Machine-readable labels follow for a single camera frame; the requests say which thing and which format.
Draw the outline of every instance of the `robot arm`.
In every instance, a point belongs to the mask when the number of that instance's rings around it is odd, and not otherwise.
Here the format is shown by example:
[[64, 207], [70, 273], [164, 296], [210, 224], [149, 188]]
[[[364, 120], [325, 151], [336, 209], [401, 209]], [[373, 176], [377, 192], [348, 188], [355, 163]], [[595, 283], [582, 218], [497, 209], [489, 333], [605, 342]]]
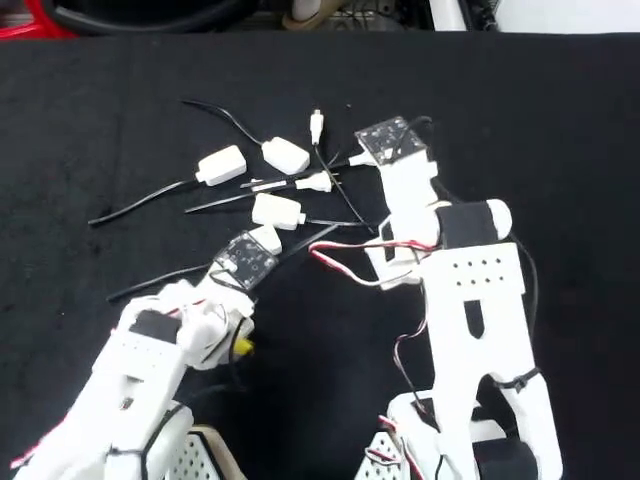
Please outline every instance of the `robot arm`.
[[186, 369], [215, 368], [241, 320], [238, 338], [251, 332], [247, 291], [276, 265], [280, 248], [273, 229], [245, 232], [197, 285], [180, 280], [133, 299], [77, 400], [22, 459], [16, 479], [163, 478], [193, 424], [190, 410], [172, 400]]
[[[389, 405], [386, 427], [401, 460], [393, 468], [399, 478], [409, 478], [403, 467], [410, 466], [424, 479], [558, 480], [562, 461], [527, 331], [517, 246], [501, 242], [511, 230], [509, 208], [500, 200], [439, 201], [431, 186], [436, 164], [410, 127], [396, 117], [356, 133], [369, 158], [360, 161], [377, 166], [390, 211], [370, 245], [411, 240], [434, 248], [420, 255], [408, 248], [366, 250], [378, 278], [391, 279], [382, 289], [423, 285], [435, 371], [431, 390], [400, 395]], [[485, 375], [511, 406], [519, 438], [477, 418]], [[370, 454], [379, 443], [377, 437], [366, 450], [356, 478], [368, 479], [381, 462], [394, 460]]]

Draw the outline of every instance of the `white connector housing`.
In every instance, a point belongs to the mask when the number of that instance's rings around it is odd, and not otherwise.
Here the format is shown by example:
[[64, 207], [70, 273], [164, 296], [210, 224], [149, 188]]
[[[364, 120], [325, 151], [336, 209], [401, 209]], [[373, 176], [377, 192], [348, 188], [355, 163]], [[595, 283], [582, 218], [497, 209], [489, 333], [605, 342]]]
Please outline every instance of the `white connector housing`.
[[309, 166], [309, 152], [288, 140], [273, 137], [262, 144], [265, 162], [287, 175], [300, 173]]
[[251, 211], [251, 219], [253, 223], [259, 225], [295, 230], [306, 219], [306, 215], [301, 213], [301, 210], [302, 205], [295, 200], [259, 193], [256, 195], [256, 203]]
[[278, 237], [278, 232], [271, 225], [262, 225], [249, 231], [249, 234], [271, 255], [282, 253], [282, 242]]
[[296, 180], [298, 190], [315, 190], [316, 192], [330, 192], [333, 184], [327, 172], [314, 173], [307, 178]]
[[311, 132], [311, 145], [320, 143], [320, 135], [322, 135], [322, 127], [324, 126], [324, 115], [320, 110], [316, 109], [309, 119], [309, 131]]
[[213, 187], [246, 171], [247, 161], [242, 152], [236, 145], [231, 145], [200, 160], [196, 179]]

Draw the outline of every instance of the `red and white wire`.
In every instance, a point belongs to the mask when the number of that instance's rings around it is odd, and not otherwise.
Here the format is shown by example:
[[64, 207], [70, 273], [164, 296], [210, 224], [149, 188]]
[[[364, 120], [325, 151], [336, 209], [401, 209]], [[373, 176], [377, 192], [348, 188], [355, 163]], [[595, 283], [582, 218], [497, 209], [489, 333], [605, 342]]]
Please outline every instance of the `red and white wire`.
[[319, 241], [314, 242], [309, 245], [309, 253], [320, 260], [322, 263], [327, 265], [328, 267], [339, 271], [340, 273], [348, 276], [354, 282], [363, 285], [365, 287], [378, 287], [388, 282], [393, 282], [394, 280], [399, 280], [407, 275], [410, 275], [413, 272], [413, 269], [408, 270], [401, 275], [396, 275], [391, 278], [383, 278], [379, 280], [365, 280], [358, 275], [356, 275], [353, 270], [351, 270], [346, 265], [338, 262], [336, 259], [330, 257], [326, 253], [322, 253], [319, 250], [343, 250], [343, 249], [365, 249], [365, 248], [383, 248], [383, 247], [392, 247], [392, 248], [411, 248], [412, 250], [419, 250], [422, 252], [431, 252], [433, 247], [425, 245], [416, 240], [392, 240], [388, 242], [377, 242], [377, 243], [360, 243], [360, 244], [349, 244], [349, 243], [338, 243], [338, 242], [329, 242], [329, 241]]

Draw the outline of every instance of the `black tablecloth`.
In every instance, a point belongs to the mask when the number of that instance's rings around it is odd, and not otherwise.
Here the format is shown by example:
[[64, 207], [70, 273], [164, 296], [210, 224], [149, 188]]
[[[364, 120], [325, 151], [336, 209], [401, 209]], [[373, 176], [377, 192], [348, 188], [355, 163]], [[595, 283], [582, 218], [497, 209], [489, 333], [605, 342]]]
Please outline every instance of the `black tablecloth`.
[[[506, 200], [538, 263], [535, 354], [569, 476], [631, 478], [640, 463], [639, 51], [638, 36], [443, 33], [3, 43], [1, 461], [77, 396], [118, 319], [108, 293], [206, 262], [250, 227], [250, 202], [181, 214], [227, 187], [86, 225], [189, 178], [227, 144], [241, 146], [254, 176], [273, 172], [230, 126], [178, 102], [195, 96], [262, 137], [305, 146], [308, 116], [321, 107], [329, 152], [393, 115], [431, 115], [443, 182], [464, 198]], [[382, 218], [374, 170], [342, 180], [368, 218]], [[316, 218], [350, 219], [337, 196], [297, 197]], [[314, 231], [282, 238], [291, 245]], [[360, 256], [347, 260], [371, 274]], [[249, 391], [200, 402], [197, 420], [220, 428], [250, 478], [352, 477], [376, 414], [406, 391], [391, 348], [419, 320], [418, 292], [363, 288], [300, 255], [257, 294], [256, 352], [240, 369]], [[430, 385], [428, 342], [405, 356], [416, 382]]]

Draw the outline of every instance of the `red object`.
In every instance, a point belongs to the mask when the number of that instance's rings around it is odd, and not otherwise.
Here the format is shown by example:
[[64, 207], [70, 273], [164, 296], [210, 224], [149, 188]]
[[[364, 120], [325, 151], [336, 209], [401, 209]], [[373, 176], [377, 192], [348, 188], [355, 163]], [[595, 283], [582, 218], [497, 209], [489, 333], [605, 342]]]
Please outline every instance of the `red object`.
[[40, 0], [24, 0], [33, 20], [18, 27], [0, 28], [0, 40], [12, 38], [70, 38], [75, 34], [57, 25], [44, 10]]

